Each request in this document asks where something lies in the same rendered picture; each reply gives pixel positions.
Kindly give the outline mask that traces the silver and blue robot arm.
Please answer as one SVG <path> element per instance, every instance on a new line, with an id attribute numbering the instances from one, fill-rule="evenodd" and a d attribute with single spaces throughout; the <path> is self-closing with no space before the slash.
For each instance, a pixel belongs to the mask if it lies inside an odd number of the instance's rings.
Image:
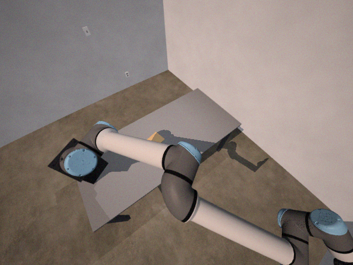
<path id="1" fill-rule="evenodd" d="M 163 169 L 164 202 L 184 223 L 191 220 L 280 265 L 309 265 L 308 236 L 322 239 L 335 258 L 353 262 L 353 238 L 342 218 L 331 210 L 280 209 L 279 237 L 199 197 L 192 184 L 202 156 L 188 142 L 175 146 L 119 134 L 114 126 L 99 121 L 75 147 L 61 155 L 60 167 L 68 174 L 86 176 L 94 171 L 103 153 L 111 151 Z"/>

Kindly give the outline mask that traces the tan flat mat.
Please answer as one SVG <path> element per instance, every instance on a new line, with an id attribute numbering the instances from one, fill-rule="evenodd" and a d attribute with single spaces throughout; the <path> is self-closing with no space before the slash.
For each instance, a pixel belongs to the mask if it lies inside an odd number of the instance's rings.
<path id="1" fill-rule="evenodd" d="M 148 138 L 148 140 L 155 141 L 155 142 L 162 142 L 165 140 L 162 136 L 160 136 L 157 132 L 155 132 L 152 136 Z"/>

